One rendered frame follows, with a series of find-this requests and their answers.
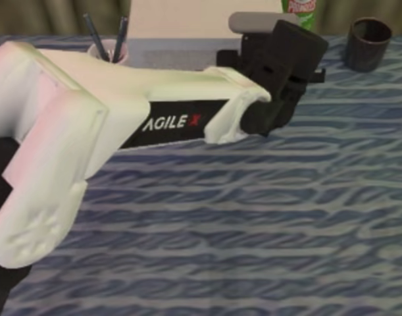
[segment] can label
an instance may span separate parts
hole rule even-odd
[[[288,0],[289,13],[309,13],[316,9],[316,0]]]

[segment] pen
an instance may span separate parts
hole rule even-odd
[[[103,44],[101,43],[100,36],[98,35],[94,23],[88,13],[84,14],[84,19],[101,59],[103,59],[104,61],[110,61],[109,56],[107,55]]]
[[[120,52],[122,51],[123,42],[126,37],[126,31],[128,30],[128,18],[122,16],[120,19],[119,33],[117,34],[116,47],[114,48],[113,63],[117,63],[120,58]]]

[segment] white cup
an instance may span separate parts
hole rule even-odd
[[[110,60],[113,59],[114,49],[116,47],[115,39],[102,39],[101,43],[103,44],[104,50],[107,55],[110,57]],[[97,46],[94,43],[88,48],[87,53],[92,57],[97,59],[101,59],[100,54],[98,52]],[[118,65],[129,66],[129,52],[128,47],[126,45],[126,41],[122,44],[122,49],[120,50],[119,60],[117,62]]]

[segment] table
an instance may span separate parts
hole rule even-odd
[[[327,82],[268,139],[115,155],[4,315],[402,315],[402,37],[372,74],[328,39]]]

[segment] dark mug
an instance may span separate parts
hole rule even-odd
[[[378,68],[392,37],[392,30],[376,18],[360,18],[350,27],[344,63],[357,72]]]

